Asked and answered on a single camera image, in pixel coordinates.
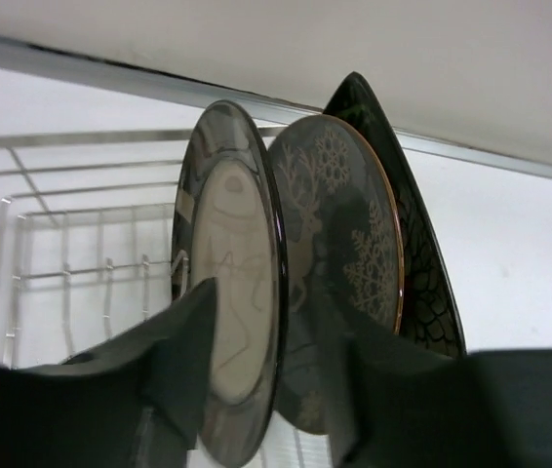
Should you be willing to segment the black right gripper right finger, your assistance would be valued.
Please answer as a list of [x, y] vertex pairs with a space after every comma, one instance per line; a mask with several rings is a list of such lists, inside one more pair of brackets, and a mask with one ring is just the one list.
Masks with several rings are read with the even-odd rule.
[[334, 463], [468, 463], [469, 360], [383, 333], [380, 358], [361, 355], [327, 311], [327, 429]]

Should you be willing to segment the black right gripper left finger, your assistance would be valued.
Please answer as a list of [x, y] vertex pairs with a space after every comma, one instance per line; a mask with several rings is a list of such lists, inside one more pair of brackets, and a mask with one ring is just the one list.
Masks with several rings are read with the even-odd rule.
[[154, 318], [68, 358], [62, 365], [82, 370], [144, 357], [147, 370], [141, 395], [172, 425], [185, 446], [193, 449], [210, 391], [217, 300], [217, 280], [203, 280]]

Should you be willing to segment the black square floral plate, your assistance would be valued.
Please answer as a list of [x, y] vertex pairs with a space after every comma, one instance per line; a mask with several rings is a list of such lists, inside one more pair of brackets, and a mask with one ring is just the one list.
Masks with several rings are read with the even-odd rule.
[[400, 335], [459, 358], [466, 344], [450, 278], [410, 164], [373, 88], [353, 71], [324, 108], [355, 128], [374, 149], [394, 192], [404, 243], [405, 291]]

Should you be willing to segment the grey round deer plate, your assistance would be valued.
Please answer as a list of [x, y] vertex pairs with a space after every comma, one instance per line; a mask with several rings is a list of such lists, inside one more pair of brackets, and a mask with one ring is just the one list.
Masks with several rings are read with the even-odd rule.
[[289, 256], [287, 347], [277, 411], [295, 428], [325, 434], [312, 306], [325, 294], [375, 350], [401, 326], [405, 258], [397, 204], [371, 145], [328, 115], [301, 118], [268, 149]]

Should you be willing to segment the black rimmed striped round plate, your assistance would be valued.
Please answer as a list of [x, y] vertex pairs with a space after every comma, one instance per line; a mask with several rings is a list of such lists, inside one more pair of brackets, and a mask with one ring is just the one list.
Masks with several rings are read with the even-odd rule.
[[283, 216], [267, 150], [237, 103], [210, 104], [191, 132], [177, 182], [172, 260], [182, 294], [217, 280], [210, 390], [199, 434], [222, 467], [244, 467], [269, 425], [287, 330]]

